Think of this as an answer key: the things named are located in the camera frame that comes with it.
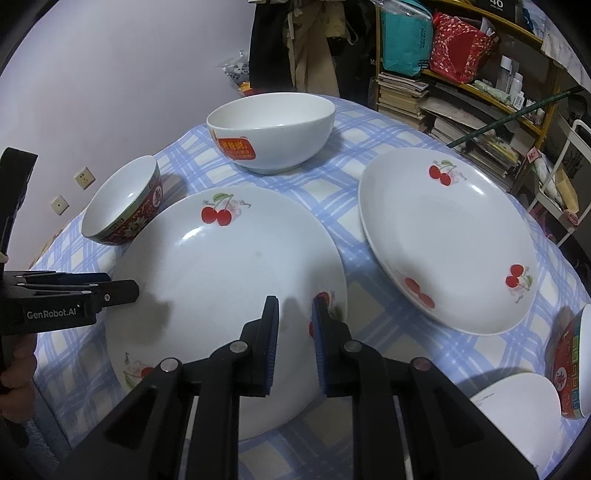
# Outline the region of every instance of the wall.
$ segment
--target wall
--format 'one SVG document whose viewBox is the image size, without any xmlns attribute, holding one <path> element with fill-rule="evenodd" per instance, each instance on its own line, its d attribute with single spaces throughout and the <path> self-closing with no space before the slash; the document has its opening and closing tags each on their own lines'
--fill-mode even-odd
<svg viewBox="0 0 591 480">
<path fill-rule="evenodd" d="M 28 268 L 122 165 L 238 98 L 217 65 L 248 49 L 253 17 L 246 0 L 60 0 L 35 25 L 0 76 L 0 151 L 39 155 L 8 268 Z"/>
</svg>

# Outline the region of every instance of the bag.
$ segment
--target bag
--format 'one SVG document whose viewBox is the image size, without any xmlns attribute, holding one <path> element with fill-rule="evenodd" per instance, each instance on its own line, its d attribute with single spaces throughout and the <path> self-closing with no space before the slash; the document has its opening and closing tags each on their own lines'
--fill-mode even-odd
<svg viewBox="0 0 591 480">
<path fill-rule="evenodd" d="M 389 1 L 383 12 L 382 62 L 385 70 L 414 76 L 429 63 L 433 42 L 433 22 L 429 10 L 414 0 Z"/>
<path fill-rule="evenodd" d="M 457 83 L 469 83 L 495 45 L 495 36 L 487 36 L 458 17 L 437 12 L 433 17 L 435 38 L 429 68 Z"/>
</svg>

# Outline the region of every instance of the cherry print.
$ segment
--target cherry print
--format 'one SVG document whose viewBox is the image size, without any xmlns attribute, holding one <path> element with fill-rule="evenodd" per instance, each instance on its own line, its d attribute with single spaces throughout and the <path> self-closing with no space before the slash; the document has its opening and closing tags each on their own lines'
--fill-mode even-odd
<svg viewBox="0 0 591 480">
<path fill-rule="evenodd" d="M 429 176 L 432 179 L 437 180 L 441 176 L 441 170 L 439 170 L 436 165 L 431 165 L 429 167 Z"/>
<path fill-rule="evenodd" d="M 326 307 L 328 308 L 330 306 L 330 295 L 328 295 L 325 291 L 321 291 L 317 297 L 322 297 L 322 299 L 324 300 L 324 302 L 326 302 Z"/>
<path fill-rule="evenodd" d="M 433 301 L 433 299 L 429 295 L 425 295 L 424 293 L 419 293 L 418 298 L 430 309 L 435 308 L 435 302 Z"/>
<path fill-rule="evenodd" d="M 439 177 L 439 181 L 446 187 L 449 187 L 452 183 L 452 178 L 447 173 L 442 173 Z"/>
<path fill-rule="evenodd" d="M 139 374 L 140 377 L 144 378 L 147 377 L 150 373 L 152 373 L 154 369 L 152 367 L 144 368 L 141 373 Z"/>
<path fill-rule="evenodd" d="M 511 275 L 513 275 L 514 277 L 522 276 L 523 272 L 525 271 L 523 266 L 519 264 L 511 265 L 511 268 L 509 270 L 511 272 Z"/>
<path fill-rule="evenodd" d="M 509 288 L 515 288 L 517 285 L 519 285 L 519 278 L 509 276 L 505 279 L 505 283 Z"/>
<path fill-rule="evenodd" d="M 217 212 L 214 208 L 205 207 L 203 210 L 201 210 L 201 220 L 203 220 L 205 223 L 213 223 L 216 221 L 216 219 Z"/>
<path fill-rule="evenodd" d="M 226 225 L 230 224 L 231 221 L 232 221 L 232 214 L 230 213 L 230 210 L 223 209 L 217 213 L 217 222 L 221 226 L 226 226 Z"/>
<path fill-rule="evenodd" d="M 418 283 L 415 282 L 412 278 L 407 277 L 404 279 L 404 282 L 406 283 L 408 289 L 411 292 L 418 294 L 421 291 L 421 287 L 419 287 Z"/>
</svg>

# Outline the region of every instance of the human hand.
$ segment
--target human hand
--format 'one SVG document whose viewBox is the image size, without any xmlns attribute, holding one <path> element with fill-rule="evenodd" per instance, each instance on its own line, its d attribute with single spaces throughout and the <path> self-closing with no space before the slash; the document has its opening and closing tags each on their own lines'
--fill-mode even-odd
<svg viewBox="0 0 591 480">
<path fill-rule="evenodd" d="M 24 423 L 33 416 L 35 391 L 33 374 L 37 369 L 35 348 L 37 334 L 23 335 L 14 346 L 10 366 L 0 375 L 0 383 L 12 390 L 0 395 L 0 415 L 15 423 Z"/>
</svg>

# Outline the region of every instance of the bowl rim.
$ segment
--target bowl rim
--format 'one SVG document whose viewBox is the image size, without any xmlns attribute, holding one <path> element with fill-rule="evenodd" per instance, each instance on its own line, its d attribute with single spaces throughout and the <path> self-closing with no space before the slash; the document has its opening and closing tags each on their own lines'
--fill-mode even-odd
<svg viewBox="0 0 591 480">
<path fill-rule="evenodd" d="M 589 395 L 583 395 L 588 393 L 589 390 L 589 336 L 591 335 L 591 304 L 587 303 L 581 309 L 580 312 L 580 331 L 579 331 L 579 401 L 581 415 L 583 418 L 588 418 L 591 415 L 591 401 Z"/>
<path fill-rule="evenodd" d="M 270 96 L 270 95 L 290 95 L 290 96 L 292 96 L 292 95 L 293 96 L 295 96 L 295 95 L 298 95 L 298 96 L 306 95 L 306 96 L 309 96 L 309 97 L 315 97 L 317 99 L 322 100 L 323 102 L 330 103 L 332 105 L 332 111 L 329 114 L 324 115 L 324 116 L 320 116 L 320 117 L 318 117 L 318 118 L 316 118 L 314 120 L 305 120 L 305 121 L 301 121 L 301 122 L 292 122 L 292 123 L 285 124 L 285 125 L 270 125 L 268 127 L 244 127 L 244 128 L 219 127 L 219 126 L 214 125 L 213 123 L 211 123 L 209 121 L 209 119 L 211 118 L 211 116 L 214 113 L 216 113 L 217 111 L 221 110 L 222 108 L 226 108 L 229 105 L 232 105 L 233 103 L 242 102 L 242 101 L 248 100 L 249 98 L 253 98 L 253 97 Z M 321 95 L 315 95 L 313 93 L 305 93 L 305 92 L 270 92 L 270 93 L 260 93 L 258 95 L 246 96 L 246 97 L 238 98 L 238 99 L 233 100 L 233 101 L 228 102 L 228 103 L 224 103 L 223 105 L 220 105 L 219 107 L 217 107 L 213 112 L 211 112 L 207 116 L 207 118 L 205 120 L 205 123 L 207 123 L 207 127 L 210 128 L 210 129 L 211 128 L 215 128 L 216 130 L 223 130 L 223 131 L 254 132 L 254 131 L 263 130 L 263 129 L 273 129 L 273 130 L 275 130 L 275 129 L 283 128 L 283 127 L 294 127 L 296 125 L 304 125 L 304 124 L 308 124 L 310 122 L 315 122 L 315 121 L 318 121 L 318 120 L 324 120 L 324 119 L 326 119 L 326 118 L 334 115 L 335 112 L 336 112 L 336 105 L 335 105 L 335 103 L 332 100 L 329 100 L 328 98 L 326 98 L 324 96 L 321 96 Z"/>
<path fill-rule="evenodd" d="M 87 218 L 86 215 L 88 214 L 88 210 L 92 207 L 93 202 L 95 202 L 95 200 L 97 200 L 97 198 L 99 197 L 101 191 L 103 189 L 105 189 L 109 183 L 113 182 L 115 177 L 118 176 L 118 174 L 120 174 L 124 170 L 129 170 L 130 168 L 133 168 L 133 166 L 135 166 L 134 164 L 138 164 L 142 161 L 147 161 L 147 160 L 153 160 L 154 168 L 152 169 L 152 172 L 150 173 L 150 176 L 149 176 L 144 188 L 140 192 L 138 192 L 137 194 L 128 198 L 128 202 L 127 202 L 127 205 L 125 206 L 125 208 L 119 214 L 117 214 L 117 217 L 115 217 L 115 219 L 111 223 L 107 224 L 105 227 L 98 230 L 97 232 L 91 231 L 90 233 L 88 233 L 88 231 L 87 231 L 88 227 L 86 227 L 86 229 L 85 229 L 85 220 Z M 119 170 L 116 170 L 113 173 L 113 175 L 111 175 L 108 179 L 106 179 L 105 182 L 99 187 L 99 189 L 93 195 L 88 206 L 86 207 L 86 210 L 84 212 L 84 217 L 82 217 L 82 224 L 80 225 L 80 233 L 82 233 L 82 236 L 84 236 L 86 238 L 100 238 L 100 237 L 102 237 L 100 234 L 105 231 L 108 231 L 109 228 L 117 221 L 117 218 L 119 218 L 121 215 L 123 215 L 142 196 L 142 194 L 144 194 L 144 192 L 146 191 L 146 188 L 148 188 L 150 180 L 154 176 L 154 173 L 156 172 L 157 168 L 158 168 L 158 162 L 156 161 L 156 158 L 153 155 L 143 155 L 141 157 L 135 158 L 132 161 L 126 163 Z"/>
</svg>

